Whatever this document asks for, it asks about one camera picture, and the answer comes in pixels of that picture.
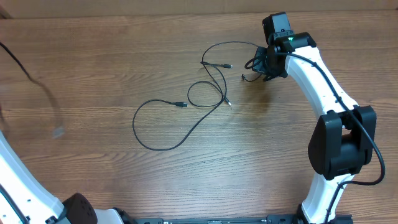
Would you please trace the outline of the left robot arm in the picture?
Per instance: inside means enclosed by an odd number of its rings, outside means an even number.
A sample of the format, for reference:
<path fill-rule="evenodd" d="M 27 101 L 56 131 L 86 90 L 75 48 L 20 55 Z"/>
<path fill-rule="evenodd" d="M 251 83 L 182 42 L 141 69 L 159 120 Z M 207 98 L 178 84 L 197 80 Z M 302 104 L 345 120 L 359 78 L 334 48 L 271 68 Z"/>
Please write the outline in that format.
<path fill-rule="evenodd" d="M 123 224 L 115 209 L 100 210 L 75 193 L 64 202 L 48 192 L 1 135 L 1 223 Z"/>

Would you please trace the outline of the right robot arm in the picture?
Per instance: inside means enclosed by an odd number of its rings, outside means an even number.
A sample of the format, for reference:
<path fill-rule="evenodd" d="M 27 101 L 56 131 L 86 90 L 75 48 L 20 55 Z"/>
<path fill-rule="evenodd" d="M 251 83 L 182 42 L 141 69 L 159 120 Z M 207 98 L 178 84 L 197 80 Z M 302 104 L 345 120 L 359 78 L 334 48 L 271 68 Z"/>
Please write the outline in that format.
<path fill-rule="evenodd" d="M 264 81 L 291 76 L 311 104 L 318 121 L 308 144 L 315 171 L 305 200 L 293 215 L 268 215 L 267 223 L 352 223 L 351 215 L 335 210 L 347 185 L 372 155 L 381 153 L 374 142 L 376 112 L 359 106 L 339 86 L 307 32 L 295 33 L 286 13 L 271 14 L 262 22 L 267 47 L 258 47 L 245 65 L 263 74 Z"/>

